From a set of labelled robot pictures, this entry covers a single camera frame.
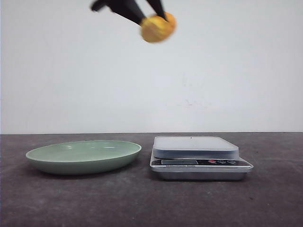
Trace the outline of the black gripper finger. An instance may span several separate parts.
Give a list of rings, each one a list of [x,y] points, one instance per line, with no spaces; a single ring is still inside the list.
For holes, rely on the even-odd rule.
[[[166,20],[166,15],[161,0],[148,0],[148,3],[153,8],[157,16]]]
[[[112,12],[138,25],[145,18],[145,15],[134,0],[96,0],[91,4],[90,9],[98,12],[105,6],[109,7]]]

